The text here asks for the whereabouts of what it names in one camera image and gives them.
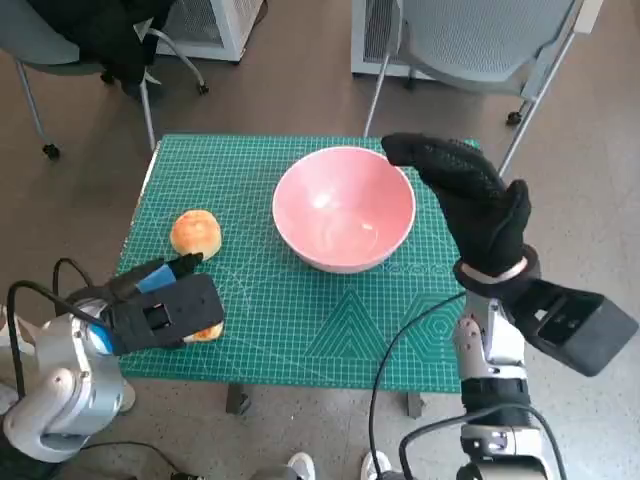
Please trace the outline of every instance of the chair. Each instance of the chair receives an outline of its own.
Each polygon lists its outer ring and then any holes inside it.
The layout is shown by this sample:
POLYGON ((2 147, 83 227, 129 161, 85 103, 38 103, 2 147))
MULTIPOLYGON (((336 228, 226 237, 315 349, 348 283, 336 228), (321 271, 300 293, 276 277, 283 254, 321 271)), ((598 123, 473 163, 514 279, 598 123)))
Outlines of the chair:
MULTIPOLYGON (((195 65, 179 51, 176 44, 163 32, 149 28, 150 23, 150 21, 147 21, 136 26, 136 32, 140 38, 145 35, 155 35, 165 42, 195 75, 198 81, 198 92, 201 95, 206 94, 209 89, 195 65)), ((92 75, 101 73, 102 81, 107 84, 114 82, 113 77, 108 72, 104 72, 104 68, 99 63, 80 61, 80 49, 78 46, 56 33, 26 0, 3 0, 2 16, 0 16, 0 48, 14 57, 36 130, 44 141, 42 151, 49 159, 57 160, 60 157, 60 150, 44 131, 33 93, 29 87, 24 65, 53 75, 92 75)), ((145 77, 140 83, 149 146, 153 151, 156 147, 156 140, 149 107, 147 81, 157 82, 157 80, 145 73, 145 77)))
POLYGON ((522 140, 576 33, 590 33, 602 0, 391 0, 387 49, 364 136, 369 135, 389 62, 397 58, 451 86, 523 99, 499 168, 522 140))

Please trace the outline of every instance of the bun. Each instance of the bun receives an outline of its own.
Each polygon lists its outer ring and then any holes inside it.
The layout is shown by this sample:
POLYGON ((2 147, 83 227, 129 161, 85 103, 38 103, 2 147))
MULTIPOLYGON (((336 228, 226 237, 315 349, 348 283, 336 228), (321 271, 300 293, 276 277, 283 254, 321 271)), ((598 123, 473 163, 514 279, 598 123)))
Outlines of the bun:
POLYGON ((216 340, 220 338, 222 335, 222 330, 224 329, 224 322, 220 322, 213 327, 205 328, 204 330, 200 330, 188 337, 184 337, 183 340, 186 343, 194 343, 194 342, 210 342, 211 340, 216 340))
POLYGON ((211 212, 188 210, 173 224, 169 240, 180 255, 202 253, 203 260, 207 260, 220 250, 222 233, 211 212))

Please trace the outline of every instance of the grid lines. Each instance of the grid lines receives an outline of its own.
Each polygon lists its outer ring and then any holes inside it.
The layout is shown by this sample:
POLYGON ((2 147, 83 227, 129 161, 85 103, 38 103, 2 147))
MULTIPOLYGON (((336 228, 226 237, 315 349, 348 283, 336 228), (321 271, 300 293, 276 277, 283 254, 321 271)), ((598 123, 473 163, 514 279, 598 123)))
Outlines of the grid lines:
MULTIPOLYGON (((222 249, 199 270, 211 274, 218 288, 225 330, 215 342, 126 355, 120 362, 125 375, 371 388, 384 349, 400 327, 460 290, 451 273, 458 252, 437 199, 407 170, 416 220, 396 253, 356 275, 304 264, 273 224, 273 191, 296 160, 337 145, 382 152, 373 138, 163 138, 119 271, 158 256, 172 258, 169 232, 175 219, 189 209, 213 212, 222 228, 222 249)), ((444 307, 401 340, 382 388, 459 391, 451 330, 461 308, 461 302, 444 307)))

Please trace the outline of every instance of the black cable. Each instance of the black cable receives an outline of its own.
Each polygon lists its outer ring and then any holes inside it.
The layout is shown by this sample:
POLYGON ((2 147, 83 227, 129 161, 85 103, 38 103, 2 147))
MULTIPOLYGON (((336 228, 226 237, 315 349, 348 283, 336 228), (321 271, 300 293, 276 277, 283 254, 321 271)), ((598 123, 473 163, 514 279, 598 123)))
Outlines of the black cable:
POLYGON ((55 295, 48 288, 43 287, 42 285, 31 282, 29 280, 19 280, 14 282, 9 287, 7 292, 7 323, 9 325, 9 340, 11 342, 11 354, 13 356, 13 368, 16 374, 16 389, 18 391, 18 396, 20 399, 24 398, 26 392, 24 388, 24 372, 22 370, 22 360, 20 358, 20 347, 18 345, 18 332, 17 332, 17 323, 16 323, 16 293, 20 288, 27 288, 38 292, 43 297, 46 297, 51 302, 53 302, 58 308, 65 310, 66 312, 74 315, 80 320, 84 320, 85 322, 98 325, 102 328, 105 328, 106 325, 101 320, 92 317, 88 313, 80 310, 75 305, 72 305, 58 295, 55 295))
POLYGON ((78 262, 76 262, 72 258, 62 257, 53 266, 53 279, 51 281, 51 291, 54 293, 54 295, 59 295, 59 293, 60 293, 59 289, 58 289, 58 286, 59 286, 59 278, 60 278, 60 267, 62 266, 63 263, 66 263, 66 264, 70 265, 71 267, 73 267, 75 269, 75 271, 80 274, 80 276, 84 280, 84 283, 87 284, 87 287, 93 287, 94 286, 93 285, 93 280, 91 280, 91 276, 86 272, 86 270, 84 268, 82 268, 78 264, 78 262))
POLYGON ((373 424, 374 424, 374 415, 375 415, 375 408, 376 408, 376 399, 378 398, 378 388, 380 387, 380 381, 382 380, 382 373, 384 372, 384 367, 387 365, 387 361, 389 360, 389 357, 391 357, 391 352, 393 348, 396 346, 396 344, 398 343, 398 340, 400 340, 400 338, 406 333, 407 330, 409 330, 411 327, 416 325, 420 320, 424 319, 425 317, 435 312, 436 310, 463 297, 465 293, 466 292, 457 293, 452 297, 447 298, 446 300, 436 303, 432 307, 429 307, 428 309, 426 309, 416 317, 409 320, 407 324, 404 327, 402 327, 398 333, 396 333, 396 336, 393 337, 393 340, 391 340, 391 343, 389 344, 389 348, 387 349, 387 352, 384 354, 384 358, 382 359, 382 362, 380 363, 380 367, 378 368, 378 373, 376 374, 376 379, 373 382, 373 391, 371 392, 371 404, 369 405, 369 450, 371 451, 371 455, 373 457, 373 465, 376 469, 376 474, 378 478, 382 478, 382 469, 380 468, 380 462, 378 462, 378 456, 376 455, 376 442, 375 442, 375 435, 373 432, 373 424))
POLYGON ((545 420, 544 416, 538 412, 531 405, 523 405, 520 403, 501 403, 494 407, 484 408, 482 410, 478 410, 474 413, 468 413, 466 415, 461 415, 459 417, 451 417, 446 420, 440 420, 439 422, 434 422, 429 425, 425 425, 423 427, 415 429, 413 432, 406 435, 402 441, 400 442, 399 455, 400 455, 400 465, 402 465, 402 473, 404 474, 404 478, 406 480, 413 480, 413 474, 411 473, 411 467, 409 466, 409 462, 407 461, 407 447, 411 442, 413 442, 416 438, 421 437, 422 435, 426 435, 427 433, 434 432, 436 430, 440 430, 442 428, 451 427, 453 425, 458 425, 460 423, 468 423, 474 420, 478 420, 479 418, 486 417, 487 415, 491 415, 492 413, 497 412, 498 410, 502 410, 503 408, 518 408, 520 410, 525 410, 538 420, 542 427, 544 428, 547 437, 549 438, 549 442, 551 443, 551 448, 553 449, 553 454, 556 457, 556 463, 558 465, 558 473, 560 474, 561 480, 567 480, 567 472, 564 467, 564 462, 562 461, 562 454, 560 453, 560 447, 558 446, 558 441, 556 437, 553 435, 553 431, 551 430, 551 426, 545 420))
POLYGON ((92 445, 87 445, 86 447, 82 447, 81 450, 90 450, 90 449, 96 448, 96 447, 110 447, 110 446, 113 446, 113 445, 136 445, 138 447, 150 448, 151 450, 156 452, 158 454, 158 456, 160 458, 162 458, 167 463, 167 465, 169 465, 171 468, 173 468, 173 470, 175 470, 176 473, 181 473, 182 472, 182 470, 180 470, 178 467, 176 467, 176 464, 173 463, 171 461, 171 459, 169 457, 167 457, 167 455, 162 450, 160 450, 158 447, 155 447, 155 446, 151 445, 150 443, 134 442, 134 441, 101 442, 101 443, 94 443, 92 445))

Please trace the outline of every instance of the bowl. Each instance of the bowl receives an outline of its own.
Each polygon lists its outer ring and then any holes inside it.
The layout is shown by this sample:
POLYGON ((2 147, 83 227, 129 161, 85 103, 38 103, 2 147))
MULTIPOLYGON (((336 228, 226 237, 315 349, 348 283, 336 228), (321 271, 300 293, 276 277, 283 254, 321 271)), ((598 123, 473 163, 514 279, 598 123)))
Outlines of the bowl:
POLYGON ((416 199, 398 168, 371 150, 333 147, 298 160, 273 194, 273 219, 305 262, 357 273, 386 260, 413 226, 416 199))

